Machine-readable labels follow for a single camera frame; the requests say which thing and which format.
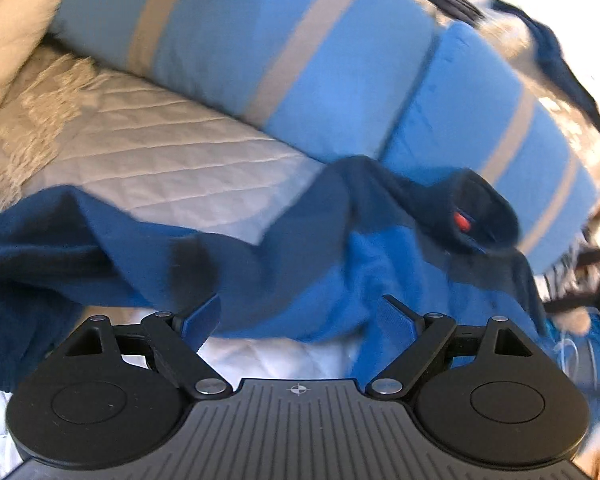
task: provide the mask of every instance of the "gray ribbed panel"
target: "gray ribbed panel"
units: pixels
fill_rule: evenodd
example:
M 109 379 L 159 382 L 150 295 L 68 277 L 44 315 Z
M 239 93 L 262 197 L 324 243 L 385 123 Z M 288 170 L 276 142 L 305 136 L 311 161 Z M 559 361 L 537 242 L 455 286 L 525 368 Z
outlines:
M 302 393 L 295 386 L 307 388 Z M 530 472 L 465 464 L 440 451 L 397 402 L 352 381 L 246 380 L 200 402 L 162 448 L 108 470 L 26 463 L 10 480 L 584 480 L 571 463 Z

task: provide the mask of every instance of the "metal screw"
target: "metal screw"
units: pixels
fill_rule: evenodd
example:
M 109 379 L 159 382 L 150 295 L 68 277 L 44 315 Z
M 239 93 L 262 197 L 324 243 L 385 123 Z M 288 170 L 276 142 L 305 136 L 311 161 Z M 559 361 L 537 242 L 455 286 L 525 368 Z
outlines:
M 220 379 L 202 379 L 196 383 L 196 390 L 203 395 L 217 395 L 226 390 L 226 383 Z
M 395 379 L 376 379 L 371 383 L 371 389 L 376 394 L 393 395 L 402 390 L 402 383 Z

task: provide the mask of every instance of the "circular cap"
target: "circular cap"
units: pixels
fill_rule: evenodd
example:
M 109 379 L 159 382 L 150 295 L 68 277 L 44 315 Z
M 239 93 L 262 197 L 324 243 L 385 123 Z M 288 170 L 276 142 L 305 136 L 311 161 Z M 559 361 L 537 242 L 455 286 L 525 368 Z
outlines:
M 476 388 L 471 405 L 483 417 L 504 424 L 521 424 L 534 420 L 544 410 L 544 399 L 531 386 L 501 381 Z
M 217 395 L 226 390 L 226 383 L 220 379 L 202 379 L 196 383 L 196 390 L 203 395 Z
M 51 401 L 54 413 L 74 424 L 95 424 L 122 411 L 126 393 L 115 384 L 94 381 L 72 384 L 60 390 Z
M 402 389 L 402 383 L 395 379 L 376 379 L 371 383 L 371 389 L 377 394 L 393 395 Z

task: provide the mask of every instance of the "beige stripe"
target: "beige stripe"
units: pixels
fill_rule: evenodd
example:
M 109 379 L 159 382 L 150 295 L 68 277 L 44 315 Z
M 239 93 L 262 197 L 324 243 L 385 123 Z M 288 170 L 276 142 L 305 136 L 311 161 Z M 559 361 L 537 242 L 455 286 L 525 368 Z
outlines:
M 147 0 L 129 44 L 126 67 L 138 76 L 147 76 L 155 50 L 177 0 Z
M 261 79 L 243 119 L 264 126 L 354 0 L 314 0 Z
M 531 120 L 534 116 L 536 98 L 522 85 L 518 108 L 513 113 L 509 121 L 509 126 L 504 132 L 500 143 L 493 150 L 489 160 L 480 171 L 480 175 L 492 186 L 495 186 L 498 179 L 509 167 L 509 163 L 518 154 L 518 150 L 526 139 Z
M 562 174 L 562 180 L 558 189 L 555 190 L 554 196 L 551 198 L 551 202 L 549 202 L 547 208 L 542 212 L 533 229 L 529 231 L 518 245 L 521 253 L 529 254 L 554 223 L 555 218 L 559 215 L 564 203 L 571 194 L 571 188 L 578 174 L 578 167 L 578 157 L 570 150 L 567 167 Z

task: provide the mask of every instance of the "white quilted bedspread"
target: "white quilted bedspread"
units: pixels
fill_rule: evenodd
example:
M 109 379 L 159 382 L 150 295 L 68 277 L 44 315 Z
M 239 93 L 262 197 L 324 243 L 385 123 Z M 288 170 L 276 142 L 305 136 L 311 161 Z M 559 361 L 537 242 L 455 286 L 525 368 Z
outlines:
M 75 184 L 142 220 L 250 242 L 259 240 L 321 167 L 238 121 L 114 72 L 83 91 L 82 115 L 65 126 L 58 142 L 58 157 L 27 183 L 27 194 Z M 138 322 L 147 314 L 103 310 L 115 322 Z M 242 377 L 337 378 L 356 355 L 356 341 L 212 338 L 200 355 L 234 387 Z M 0 478 L 20 462 L 4 424 L 7 400 L 0 392 Z

